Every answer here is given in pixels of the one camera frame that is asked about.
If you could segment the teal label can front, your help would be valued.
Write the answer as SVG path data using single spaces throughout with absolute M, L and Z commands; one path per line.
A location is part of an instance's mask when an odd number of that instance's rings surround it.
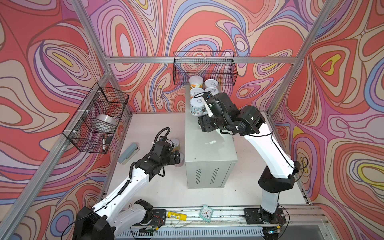
M 215 88 L 215 87 L 208 87 L 205 89 L 205 92 L 211 93 L 214 96 L 214 95 L 220 93 L 220 90 L 218 88 Z

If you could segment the teal alarm clock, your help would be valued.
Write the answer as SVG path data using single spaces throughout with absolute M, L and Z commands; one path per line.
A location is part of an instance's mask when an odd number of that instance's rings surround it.
M 205 222 L 210 223 L 212 220 L 213 213 L 214 213 L 214 209 L 212 209 L 207 205 L 203 205 L 199 212 L 199 217 Z

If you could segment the grey metal cabinet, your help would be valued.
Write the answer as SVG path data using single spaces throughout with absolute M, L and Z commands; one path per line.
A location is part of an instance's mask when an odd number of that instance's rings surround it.
M 218 130 L 202 132 L 191 114 L 190 87 L 186 86 L 185 165 L 188 189 L 223 188 L 238 162 L 234 139 Z

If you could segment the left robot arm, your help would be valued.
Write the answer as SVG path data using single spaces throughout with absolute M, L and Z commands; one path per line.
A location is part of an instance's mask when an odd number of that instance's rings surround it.
M 161 138 L 142 159 L 132 163 L 129 176 L 93 207 L 82 208 L 74 221 L 74 240 L 114 240 L 128 228 L 139 224 L 154 226 L 153 206 L 140 199 L 124 211 L 133 196 L 154 176 L 165 176 L 165 166 L 179 164 L 174 143 Z

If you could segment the pink label can left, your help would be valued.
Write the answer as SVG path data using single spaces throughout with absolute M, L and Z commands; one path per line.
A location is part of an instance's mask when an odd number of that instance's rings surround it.
M 185 163 L 185 156 L 182 152 L 179 152 L 179 159 L 180 159 L 180 162 L 175 165 L 176 167 L 182 167 Z

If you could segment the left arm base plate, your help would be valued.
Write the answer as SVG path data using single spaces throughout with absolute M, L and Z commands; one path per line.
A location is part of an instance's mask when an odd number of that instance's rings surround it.
M 166 223 L 167 210 L 165 209 L 154 209 L 152 214 L 146 216 L 140 224 L 142 226 L 161 227 Z

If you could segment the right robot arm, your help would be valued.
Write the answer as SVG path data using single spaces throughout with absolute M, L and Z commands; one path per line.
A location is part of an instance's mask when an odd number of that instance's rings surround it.
M 245 106 L 238 109 L 226 93 L 213 95 L 208 92 L 198 94 L 195 99 L 204 104 L 206 111 L 198 119 L 203 132 L 240 135 L 256 149 L 266 163 L 258 180 L 263 190 L 258 217 L 262 223 L 273 223 L 278 212 L 280 193 L 293 188 L 295 175 L 301 164 L 291 160 L 284 152 L 257 107 Z

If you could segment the pink flower label can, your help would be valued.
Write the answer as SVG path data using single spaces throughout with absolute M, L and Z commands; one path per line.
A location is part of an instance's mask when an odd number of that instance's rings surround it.
M 208 79 L 204 81 L 204 86 L 206 88 L 218 88 L 219 82 L 215 79 Z

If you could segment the yellow label tube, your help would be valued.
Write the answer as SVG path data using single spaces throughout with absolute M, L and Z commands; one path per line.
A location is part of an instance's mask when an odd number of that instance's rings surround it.
M 180 220 L 180 221 L 186 221 L 187 220 L 187 215 L 180 214 L 180 213 L 175 213 L 175 212 L 171 212 L 171 211 L 167 212 L 167 217 L 171 218 L 171 219 L 177 219 L 177 220 Z

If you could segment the yellow label can left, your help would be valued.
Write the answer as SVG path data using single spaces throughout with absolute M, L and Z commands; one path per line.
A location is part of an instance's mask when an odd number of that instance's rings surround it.
M 173 152 L 180 150 L 180 141 L 178 139 L 172 138 L 172 139 L 169 139 L 169 141 L 170 141 L 171 145 L 174 145 L 173 150 L 172 150 Z

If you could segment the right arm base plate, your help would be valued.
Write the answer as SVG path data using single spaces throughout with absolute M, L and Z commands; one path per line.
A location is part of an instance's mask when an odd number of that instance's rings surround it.
M 263 210 L 261 207 L 245 208 L 244 217 L 246 219 L 247 224 L 249 225 L 284 225 L 287 223 L 282 208 L 277 208 L 277 210 L 273 214 Z

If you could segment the orange label can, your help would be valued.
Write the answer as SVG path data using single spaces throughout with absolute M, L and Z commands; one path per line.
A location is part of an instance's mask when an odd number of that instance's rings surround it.
M 202 88 L 204 84 L 204 79 L 201 76 L 191 76 L 189 78 L 190 89 L 193 88 Z

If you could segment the grey stapler box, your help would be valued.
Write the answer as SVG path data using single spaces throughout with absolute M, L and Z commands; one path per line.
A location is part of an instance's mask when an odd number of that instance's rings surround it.
M 125 165 L 139 150 L 140 147 L 136 143 L 132 143 L 124 152 L 121 153 L 118 163 Z

